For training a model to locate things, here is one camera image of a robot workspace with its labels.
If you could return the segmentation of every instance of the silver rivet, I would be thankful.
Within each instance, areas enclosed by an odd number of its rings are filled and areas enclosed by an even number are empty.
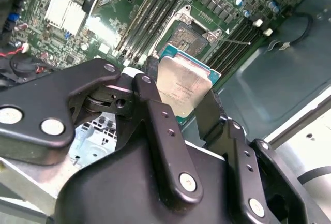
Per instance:
[[[15,108],[0,109],[0,122],[4,124],[15,124],[23,118],[23,113]]]
[[[142,76],[142,79],[146,82],[146,83],[151,83],[151,79],[148,76]]]
[[[188,192],[193,192],[197,188],[197,183],[195,182],[194,178],[187,173],[182,173],[179,176],[179,181],[183,188]]]
[[[261,218],[264,217],[263,206],[258,200],[254,199],[254,198],[250,199],[249,206],[257,216],[259,216]]]
[[[48,135],[60,135],[64,131],[62,122],[56,119],[48,119],[41,123],[41,130]]]
[[[111,64],[105,64],[105,65],[104,65],[104,68],[105,68],[107,71],[110,71],[110,72],[114,72],[114,71],[115,71],[115,67],[112,66]]]
[[[237,129],[240,129],[240,125],[235,121],[233,121],[233,126]]]
[[[265,142],[261,141],[261,145],[262,145],[262,147],[263,147],[264,149],[266,149],[266,150],[268,150],[268,149],[269,149],[269,146],[268,146],[268,144],[267,144],[267,143],[265,143]]]

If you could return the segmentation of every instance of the green circuit board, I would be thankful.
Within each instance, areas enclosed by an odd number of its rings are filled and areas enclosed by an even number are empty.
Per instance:
[[[151,49],[161,52],[171,41],[184,51],[191,49],[196,58],[206,62],[224,43],[222,39],[231,36],[243,21],[244,11],[259,14],[267,22],[279,22],[283,18],[281,11],[274,13],[267,1],[242,0],[237,5],[236,0],[98,0],[91,15],[86,14],[81,21],[77,33],[68,37],[65,29],[51,25],[45,18],[51,0],[25,0],[18,25],[26,23],[28,29],[14,32],[12,41],[29,43],[31,54],[59,68],[96,57],[119,67],[123,67],[124,61],[142,64]],[[302,0],[274,1],[282,9],[295,7]],[[187,6],[190,23],[183,22],[178,14]],[[187,40],[180,41],[183,30]],[[208,33],[217,30],[221,31],[217,39],[210,42]]]

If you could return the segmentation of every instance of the aluminum heatsink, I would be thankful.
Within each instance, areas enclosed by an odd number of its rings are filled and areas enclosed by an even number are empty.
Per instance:
[[[50,25],[76,35],[85,16],[82,6],[73,0],[51,0],[44,19]]]

